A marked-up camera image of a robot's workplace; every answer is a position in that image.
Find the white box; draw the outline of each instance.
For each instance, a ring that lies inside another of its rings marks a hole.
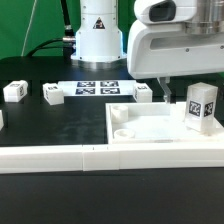
[[[146,83],[135,83],[133,87],[133,97],[137,103],[151,103],[152,90]]]
[[[56,83],[46,83],[43,85],[44,98],[50,105],[64,103],[64,93]]]
[[[19,102],[27,95],[27,87],[24,80],[11,82],[3,89],[5,102]]]
[[[188,87],[185,124],[196,131],[212,131],[218,87],[197,83]]]

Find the white cable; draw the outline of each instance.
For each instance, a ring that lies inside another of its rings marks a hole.
[[[30,33],[30,28],[32,26],[33,17],[34,17],[35,11],[36,11],[37,1],[38,0],[34,0],[34,3],[33,3],[33,9],[32,9],[32,13],[31,13],[31,16],[30,16],[29,26],[28,26],[27,31],[26,31],[26,36],[25,36],[25,39],[24,39],[23,49],[22,49],[21,56],[24,56],[24,51],[25,51],[25,48],[26,48],[26,43],[27,43],[28,35]]]

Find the warning label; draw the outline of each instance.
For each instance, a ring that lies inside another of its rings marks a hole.
[[[105,26],[100,17],[97,19],[93,29],[105,29]]]

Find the cable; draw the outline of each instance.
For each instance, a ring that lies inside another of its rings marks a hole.
[[[37,1],[38,0],[34,0],[34,3],[33,3],[33,9],[32,9],[32,13],[31,13],[31,16],[30,16],[29,26],[28,26],[27,31],[26,31],[26,36],[25,36],[25,39],[24,39],[23,49],[22,49],[21,56],[24,56],[24,51],[25,51],[25,48],[26,48],[26,43],[27,43],[28,35],[30,33],[30,28],[32,26],[33,17],[34,17],[35,11],[36,11]]]
[[[26,57],[31,57],[37,50],[39,50],[40,48],[48,45],[48,44],[51,44],[51,43],[55,43],[55,42],[61,42],[63,41],[62,38],[56,38],[56,39],[52,39],[52,40],[48,40],[48,41],[45,41],[43,42],[42,44],[38,45],[37,47],[35,47],[33,50],[31,50],[27,55]]]
[[[71,26],[66,0],[61,0],[61,7],[65,24],[65,36],[74,36],[74,31]]]
[[[62,49],[62,48],[71,48],[69,46],[49,46],[49,47],[39,47],[39,48],[35,48],[32,51],[30,51],[26,57],[32,57],[33,54],[35,54],[37,51],[39,50],[47,50],[47,49]]]

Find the white platform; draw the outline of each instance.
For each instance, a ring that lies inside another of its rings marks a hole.
[[[128,121],[114,123],[111,108],[113,106],[128,107]],[[186,103],[127,103],[107,104],[107,136],[109,144],[132,143],[169,143],[169,142],[222,142],[224,143],[224,128],[214,119],[209,134],[202,134],[187,128],[184,123]],[[117,130],[130,130],[134,138],[117,139]]]
[[[132,95],[135,80],[60,81],[64,96],[120,96]]]

